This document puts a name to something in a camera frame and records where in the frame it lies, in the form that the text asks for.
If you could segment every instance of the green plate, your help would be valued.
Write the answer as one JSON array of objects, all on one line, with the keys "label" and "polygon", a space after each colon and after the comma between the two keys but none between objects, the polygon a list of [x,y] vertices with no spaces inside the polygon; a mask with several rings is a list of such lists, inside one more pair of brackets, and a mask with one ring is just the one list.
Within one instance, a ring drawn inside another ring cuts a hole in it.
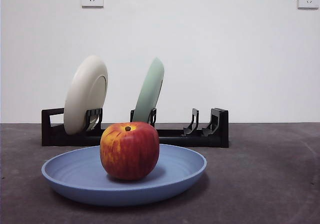
[{"label": "green plate", "polygon": [[144,79],[138,101],[136,102],[133,121],[149,122],[150,112],[156,107],[159,98],[164,80],[164,70],[163,63],[158,58],[155,58]]}]

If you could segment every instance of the dark object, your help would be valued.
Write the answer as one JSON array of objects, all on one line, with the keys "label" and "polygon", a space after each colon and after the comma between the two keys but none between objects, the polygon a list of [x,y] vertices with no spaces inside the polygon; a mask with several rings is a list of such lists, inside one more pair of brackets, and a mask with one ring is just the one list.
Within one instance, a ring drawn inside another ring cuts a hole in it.
[{"label": "dark object", "polygon": [[[149,123],[154,126],[156,120],[156,109],[152,109],[149,115]],[[88,110],[85,119],[86,126],[79,134],[68,135],[65,132],[63,124],[51,126],[50,116],[63,114],[64,108],[42,110],[42,146],[96,146],[100,145],[100,138],[104,129],[101,129],[102,109]],[[99,115],[97,125],[90,131],[86,131],[91,116]],[[131,110],[130,121],[132,121],[134,110]],[[191,123],[183,130],[177,129],[157,129],[160,143],[196,147],[229,147],[228,139],[228,121],[229,114],[227,110],[214,108],[211,109],[210,123],[206,128],[198,129],[199,126],[199,111],[192,110]]]}]

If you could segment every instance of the gray floor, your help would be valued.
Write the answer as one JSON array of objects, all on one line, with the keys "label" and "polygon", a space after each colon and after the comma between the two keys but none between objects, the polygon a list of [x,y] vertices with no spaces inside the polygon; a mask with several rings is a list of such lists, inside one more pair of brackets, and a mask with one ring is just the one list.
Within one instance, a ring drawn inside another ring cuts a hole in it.
[{"label": "gray floor", "polygon": [[320,223],[320,123],[230,124],[230,148],[192,148],[208,164],[191,189],[125,208],[49,187],[41,166],[79,147],[41,147],[39,124],[0,127],[2,223]]}]

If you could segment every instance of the apple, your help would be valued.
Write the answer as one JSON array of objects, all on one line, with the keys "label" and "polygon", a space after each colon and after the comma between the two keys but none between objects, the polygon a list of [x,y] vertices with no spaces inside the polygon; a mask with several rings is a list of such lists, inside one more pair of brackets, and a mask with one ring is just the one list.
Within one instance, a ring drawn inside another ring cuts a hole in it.
[{"label": "apple", "polygon": [[159,135],[145,122],[110,125],[100,139],[100,159],[106,172],[122,180],[148,175],[159,158]]}]

